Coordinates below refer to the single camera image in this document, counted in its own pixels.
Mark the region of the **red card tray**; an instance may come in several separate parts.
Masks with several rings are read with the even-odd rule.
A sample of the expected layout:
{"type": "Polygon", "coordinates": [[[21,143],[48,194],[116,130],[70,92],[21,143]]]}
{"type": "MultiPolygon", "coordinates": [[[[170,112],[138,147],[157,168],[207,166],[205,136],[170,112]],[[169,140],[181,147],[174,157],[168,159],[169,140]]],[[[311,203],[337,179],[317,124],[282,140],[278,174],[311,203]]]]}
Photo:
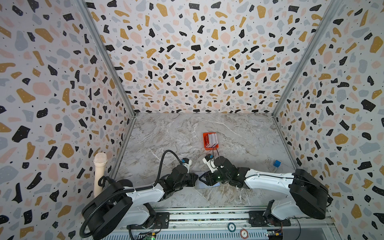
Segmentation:
{"type": "Polygon", "coordinates": [[[206,151],[219,148],[219,139],[217,133],[203,133],[204,148],[206,151]]]}

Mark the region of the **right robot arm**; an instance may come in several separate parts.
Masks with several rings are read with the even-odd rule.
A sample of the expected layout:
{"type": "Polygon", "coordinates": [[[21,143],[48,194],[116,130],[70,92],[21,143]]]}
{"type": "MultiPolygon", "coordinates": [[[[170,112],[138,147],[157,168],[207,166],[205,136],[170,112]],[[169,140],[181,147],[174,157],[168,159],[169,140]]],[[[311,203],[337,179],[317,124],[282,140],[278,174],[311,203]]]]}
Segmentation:
{"type": "Polygon", "coordinates": [[[201,176],[207,186],[229,184],[237,189],[265,189],[285,194],[283,200],[271,200],[262,214],[268,224],[278,224],[297,215],[323,220],[332,202],[328,189],[303,169],[293,173],[277,174],[236,167],[227,158],[207,155],[203,163],[209,171],[201,176]]]}

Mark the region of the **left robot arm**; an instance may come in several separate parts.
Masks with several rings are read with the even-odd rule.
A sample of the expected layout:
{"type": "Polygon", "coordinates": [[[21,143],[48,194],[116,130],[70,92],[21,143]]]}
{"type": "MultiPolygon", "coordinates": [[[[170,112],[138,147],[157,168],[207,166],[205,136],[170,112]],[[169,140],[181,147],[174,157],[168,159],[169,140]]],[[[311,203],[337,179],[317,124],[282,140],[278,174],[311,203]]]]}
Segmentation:
{"type": "Polygon", "coordinates": [[[150,204],[166,200],[183,188],[194,187],[198,178],[181,164],[149,186],[134,188],[129,180],[109,179],[110,185],[83,208],[84,222],[79,235],[101,240],[118,226],[151,226],[156,212],[150,204]]]}

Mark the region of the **stack of cards in tray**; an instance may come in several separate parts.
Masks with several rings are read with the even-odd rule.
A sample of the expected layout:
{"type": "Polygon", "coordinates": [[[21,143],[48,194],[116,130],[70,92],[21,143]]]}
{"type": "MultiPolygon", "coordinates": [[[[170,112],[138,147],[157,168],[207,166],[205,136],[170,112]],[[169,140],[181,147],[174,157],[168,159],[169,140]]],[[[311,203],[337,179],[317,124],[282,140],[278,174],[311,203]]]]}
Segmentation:
{"type": "Polygon", "coordinates": [[[206,148],[214,148],[218,144],[218,137],[216,133],[207,133],[205,137],[206,148]]]}

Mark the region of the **blue tag on table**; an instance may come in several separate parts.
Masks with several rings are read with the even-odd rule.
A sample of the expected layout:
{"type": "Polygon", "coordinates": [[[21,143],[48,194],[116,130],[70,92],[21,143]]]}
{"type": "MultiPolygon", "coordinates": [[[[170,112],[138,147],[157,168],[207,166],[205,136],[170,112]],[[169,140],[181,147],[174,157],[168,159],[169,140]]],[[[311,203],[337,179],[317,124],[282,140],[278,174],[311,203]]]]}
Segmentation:
{"type": "Polygon", "coordinates": [[[279,168],[279,167],[281,166],[281,162],[278,161],[278,160],[275,160],[274,163],[273,163],[273,166],[274,166],[275,168],[279,168]]]}

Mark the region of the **red round sticker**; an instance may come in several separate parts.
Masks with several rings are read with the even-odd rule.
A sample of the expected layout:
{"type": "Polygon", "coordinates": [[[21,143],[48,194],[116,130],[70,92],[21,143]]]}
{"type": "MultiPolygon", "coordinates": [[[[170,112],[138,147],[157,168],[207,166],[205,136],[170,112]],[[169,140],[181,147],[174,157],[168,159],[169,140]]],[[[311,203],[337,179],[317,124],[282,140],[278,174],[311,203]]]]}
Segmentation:
{"type": "Polygon", "coordinates": [[[240,230],[240,237],[243,239],[243,240],[246,240],[249,238],[249,232],[246,230],[246,229],[241,229],[240,230]]]}

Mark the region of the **beige microphone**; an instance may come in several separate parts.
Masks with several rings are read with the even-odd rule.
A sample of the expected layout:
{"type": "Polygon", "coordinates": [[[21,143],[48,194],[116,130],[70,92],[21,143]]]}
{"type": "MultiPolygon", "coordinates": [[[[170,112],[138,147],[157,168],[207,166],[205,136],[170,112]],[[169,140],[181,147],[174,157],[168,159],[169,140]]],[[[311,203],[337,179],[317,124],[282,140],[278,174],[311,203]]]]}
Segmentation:
{"type": "Polygon", "coordinates": [[[94,179],[94,198],[96,198],[103,190],[103,187],[99,186],[99,180],[104,176],[105,166],[108,162],[106,153],[97,153],[94,158],[95,165],[95,179],[94,179]]]}

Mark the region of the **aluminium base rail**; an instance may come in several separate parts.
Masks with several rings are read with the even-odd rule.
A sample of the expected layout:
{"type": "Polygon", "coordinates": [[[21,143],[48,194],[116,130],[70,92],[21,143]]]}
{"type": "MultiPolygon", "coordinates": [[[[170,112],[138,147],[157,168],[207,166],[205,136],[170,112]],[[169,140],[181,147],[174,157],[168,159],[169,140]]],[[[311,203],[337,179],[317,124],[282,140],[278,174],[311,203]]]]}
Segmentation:
{"type": "Polygon", "coordinates": [[[263,207],[212,207],[212,208],[155,208],[155,227],[140,226],[131,230],[117,227],[107,240],[243,240],[240,230],[246,229],[246,240],[339,240],[341,239],[331,217],[316,220],[294,216],[279,226],[260,223],[263,207]],[[228,223],[236,231],[228,231],[228,223]]]}

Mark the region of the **round sticker on rail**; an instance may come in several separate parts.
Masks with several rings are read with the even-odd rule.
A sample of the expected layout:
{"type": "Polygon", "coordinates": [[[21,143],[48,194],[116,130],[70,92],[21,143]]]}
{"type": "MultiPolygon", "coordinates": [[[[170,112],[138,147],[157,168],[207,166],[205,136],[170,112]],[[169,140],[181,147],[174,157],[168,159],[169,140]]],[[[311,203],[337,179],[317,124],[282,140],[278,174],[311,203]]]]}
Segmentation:
{"type": "Polygon", "coordinates": [[[236,225],[234,223],[228,223],[228,231],[233,233],[236,231],[236,225]]]}

